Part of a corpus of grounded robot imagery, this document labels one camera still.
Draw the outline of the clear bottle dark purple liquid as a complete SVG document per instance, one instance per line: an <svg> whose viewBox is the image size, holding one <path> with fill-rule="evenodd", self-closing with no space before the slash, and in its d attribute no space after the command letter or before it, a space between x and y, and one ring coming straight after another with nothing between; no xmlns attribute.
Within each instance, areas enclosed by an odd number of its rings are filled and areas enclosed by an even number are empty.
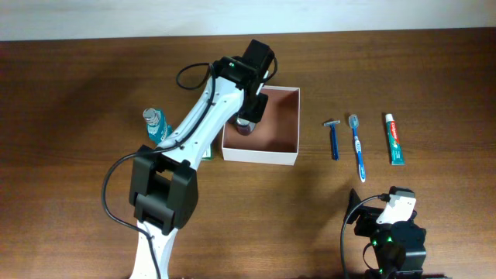
<svg viewBox="0 0 496 279"><path fill-rule="evenodd" d="M252 131L255 129L256 123L250 122L245 119L238 118L236 120L236 130L238 131L239 134L243 136L248 136L252 133Z"/></svg>

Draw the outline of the green red toothpaste tube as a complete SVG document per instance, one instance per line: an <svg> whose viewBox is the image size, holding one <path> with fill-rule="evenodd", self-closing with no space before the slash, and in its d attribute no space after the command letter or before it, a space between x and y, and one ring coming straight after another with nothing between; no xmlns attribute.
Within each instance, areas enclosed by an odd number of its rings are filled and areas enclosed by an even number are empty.
<svg viewBox="0 0 496 279"><path fill-rule="evenodd" d="M389 143L391 165L402 166L405 164L405 159L402 153L401 144L398 138L397 126L393 118L393 115L386 114L385 122L387 127L387 137Z"/></svg>

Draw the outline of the blue disposable razor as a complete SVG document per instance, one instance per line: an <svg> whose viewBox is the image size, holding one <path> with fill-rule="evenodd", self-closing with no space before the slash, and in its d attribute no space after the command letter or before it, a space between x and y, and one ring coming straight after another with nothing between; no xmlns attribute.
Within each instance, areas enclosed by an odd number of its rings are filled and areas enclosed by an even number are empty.
<svg viewBox="0 0 496 279"><path fill-rule="evenodd" d="M339 144L337 139L336 125L340 124L339 120L324 122L323 125L330 128L330 139L332 144L332 158L339 160Z"/></svg>

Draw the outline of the blue white toothbrush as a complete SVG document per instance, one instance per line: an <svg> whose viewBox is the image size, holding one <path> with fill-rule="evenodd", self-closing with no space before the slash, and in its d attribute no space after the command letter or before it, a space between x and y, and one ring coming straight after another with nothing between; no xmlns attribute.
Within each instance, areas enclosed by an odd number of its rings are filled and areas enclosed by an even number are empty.
<svg viewBox="0 0 496 279"><path fill-rule="evenodd" d="M360 142L358 134L357 134L357 128L359 126L359 119L358 119L357 115L352 114L349 116L349 125L350 125L350 128L352 129L352 133L353 133L353 145L354 145L355 152L356 152L357 169L358 169L359 178L364 183L366 180L366 171L365 171L365 166L364 166L364 162L363 162L361 142Z"/></svg>

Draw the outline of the green white soap box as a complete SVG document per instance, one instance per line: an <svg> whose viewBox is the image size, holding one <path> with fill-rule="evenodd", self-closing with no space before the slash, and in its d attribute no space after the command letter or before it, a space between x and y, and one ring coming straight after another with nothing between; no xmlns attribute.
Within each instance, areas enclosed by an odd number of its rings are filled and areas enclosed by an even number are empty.
<svg viewBox="0 0 496 279"><path fill-rule="evenodd" d="M212 153L212 144L210 144L205 152L203 153L201 159L202 160L212 160L213 158L213 153Z"/></svg>

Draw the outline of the teal mouthwash bottle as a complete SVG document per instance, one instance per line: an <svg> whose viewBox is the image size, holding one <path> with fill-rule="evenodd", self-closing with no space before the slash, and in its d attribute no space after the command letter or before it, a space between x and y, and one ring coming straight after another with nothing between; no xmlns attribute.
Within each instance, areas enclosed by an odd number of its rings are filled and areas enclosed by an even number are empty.
<svg viewBox="0 0 496 279"><path fill-rule="evenodd" d="M166 116L162 110L146 108L143 111L143 118L146 122L148 137L155 144L160 144L172 133L172 127L167 124Z"/></svg>

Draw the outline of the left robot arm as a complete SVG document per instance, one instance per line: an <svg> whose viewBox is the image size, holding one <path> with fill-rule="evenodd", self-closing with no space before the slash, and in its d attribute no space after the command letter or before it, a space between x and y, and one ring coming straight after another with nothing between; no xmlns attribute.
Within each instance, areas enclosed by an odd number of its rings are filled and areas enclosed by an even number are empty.
<svg viewBox="0 0 496 279"><path fill-rule="evenodd" d="M218 132L233 121L243 134L262 119L268 97L261 93L277 66L273 50L252 40L244 54L211 64L205 90L182 123L154 149L142 146L133 160L129 203L139 237L131 276L166 278L174 239L198 204L197 169Z"/></svg>

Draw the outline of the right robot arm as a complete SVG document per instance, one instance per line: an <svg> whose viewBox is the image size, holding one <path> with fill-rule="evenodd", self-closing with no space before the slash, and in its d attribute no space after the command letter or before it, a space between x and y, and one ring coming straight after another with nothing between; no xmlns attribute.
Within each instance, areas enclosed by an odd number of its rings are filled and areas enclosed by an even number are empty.
<svg viewBox="0 0 496 279"><path fill-rule="evenodd" d="M420 278L427 256L426 229L414 219L415 193L408 188L391 187L389 192L360 199L350 191L346 214L340 231L340 261L344 277L350 276L345 260L345 231L355 224L354 234L367 237L378 268L369 267L368 278Z"/></svg>

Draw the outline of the white square cardboard box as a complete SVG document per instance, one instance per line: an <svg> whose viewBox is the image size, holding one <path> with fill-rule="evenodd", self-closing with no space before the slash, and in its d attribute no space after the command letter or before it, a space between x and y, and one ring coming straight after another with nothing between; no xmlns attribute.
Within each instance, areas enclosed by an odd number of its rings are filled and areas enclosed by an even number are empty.
<svg viewBox="0 0 496 279"><path fill-rule="evenodd" d="M260 122L248 136L231 124L222 130L222 157L227 161L293 166L299 153L301 89L265 86L268 96Z"/></svg>

